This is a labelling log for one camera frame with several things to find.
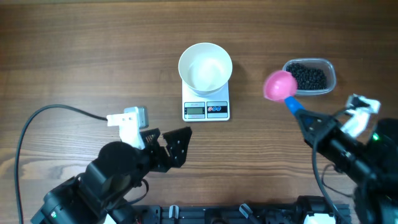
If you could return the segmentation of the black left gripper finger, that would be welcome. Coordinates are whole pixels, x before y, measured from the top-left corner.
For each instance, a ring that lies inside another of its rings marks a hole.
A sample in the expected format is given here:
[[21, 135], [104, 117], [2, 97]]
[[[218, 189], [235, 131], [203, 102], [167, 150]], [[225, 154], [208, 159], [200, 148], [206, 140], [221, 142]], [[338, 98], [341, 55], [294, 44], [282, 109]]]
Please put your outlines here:
[[170, 167], [181, 168], [187, 158], [188, 145], [192, 136], [191, 127], [184, 127], [163, 134], [169, 153]]
[[145, 147], [158, 146], [158, 138], [160, 136], [159, 128], [150, 129], [140, 132], [141, 138], [144, 141]]

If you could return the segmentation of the pink scoop blue handle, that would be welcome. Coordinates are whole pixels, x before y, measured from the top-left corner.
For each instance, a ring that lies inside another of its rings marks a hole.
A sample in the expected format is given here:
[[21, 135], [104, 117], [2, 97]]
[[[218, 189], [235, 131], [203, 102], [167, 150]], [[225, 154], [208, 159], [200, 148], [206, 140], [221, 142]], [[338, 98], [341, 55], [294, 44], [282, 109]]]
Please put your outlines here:
[[267, 100], [283, 103], [295, 115], [304, 107], [295, 99], [298, 90], [296, 79], [290, 72], [278, 70], [270, 74], [263, 85], [263, 96]]

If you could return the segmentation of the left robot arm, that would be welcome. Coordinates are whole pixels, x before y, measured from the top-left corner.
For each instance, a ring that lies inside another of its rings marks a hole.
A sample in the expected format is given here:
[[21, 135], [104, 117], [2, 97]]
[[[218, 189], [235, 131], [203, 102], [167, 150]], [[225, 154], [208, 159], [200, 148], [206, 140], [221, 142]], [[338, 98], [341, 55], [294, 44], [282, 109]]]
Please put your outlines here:
[[136, 223], [139, 214], [124, 197], [133, 188], [147, 185], [149, 172], [181, 167], [192, 136], [189, 127], [164, 133], [141, 132], [144, 148], [115, 141], [103, 146], [98, 157], [81, 174], [51, 190], [31, 223], [100, 223], [106, 217], [116, 223]]

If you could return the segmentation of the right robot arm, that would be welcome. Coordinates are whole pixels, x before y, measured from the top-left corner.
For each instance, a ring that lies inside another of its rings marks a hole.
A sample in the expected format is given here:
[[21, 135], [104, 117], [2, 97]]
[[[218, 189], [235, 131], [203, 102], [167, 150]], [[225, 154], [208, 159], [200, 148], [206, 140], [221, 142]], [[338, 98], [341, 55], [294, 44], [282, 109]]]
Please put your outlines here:
[[312, 155], [321, 154], [357, 186], [361, 223], [397, 223], [397, 120], [380, 119], [367, 143], [342, 131], [336, 117], [299, 109], [294, 114]]

